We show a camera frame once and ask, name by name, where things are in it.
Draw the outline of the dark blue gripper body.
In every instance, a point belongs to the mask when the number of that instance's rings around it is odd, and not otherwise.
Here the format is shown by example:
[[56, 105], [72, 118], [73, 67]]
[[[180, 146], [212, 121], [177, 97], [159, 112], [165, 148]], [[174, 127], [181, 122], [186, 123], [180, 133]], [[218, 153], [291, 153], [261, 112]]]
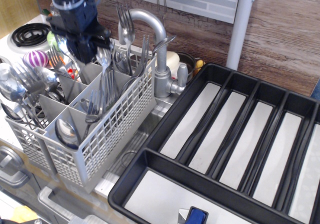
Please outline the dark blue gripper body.
[[52, 4], [59, 12], [49, 20], [54, 34], [65, 38], [67, 33], [110, 36], [110, 31], [97, 21], [96, 0], [52, 0]]

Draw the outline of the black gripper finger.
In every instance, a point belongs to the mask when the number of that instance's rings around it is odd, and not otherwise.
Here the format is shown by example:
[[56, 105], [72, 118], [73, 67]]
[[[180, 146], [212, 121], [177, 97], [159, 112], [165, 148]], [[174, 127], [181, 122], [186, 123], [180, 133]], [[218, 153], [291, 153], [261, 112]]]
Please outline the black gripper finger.
[[104, 35], [104, 36], [94, 36], [94, 35], [89, 35], [88, 36], [88, 46], [89, 46], [89, 51], [88, 51], [88, 57], [89, 59], [93, 59], [98, 51], [98, 47], [104, 48], [109, 50], [110, 49], [110, 36], [109, 35]]
[[96, 48], [87, 35], [73, 35], [67, 33], [66, 44], [69, 52], [80, 62], [92, 62], [96, 55]]

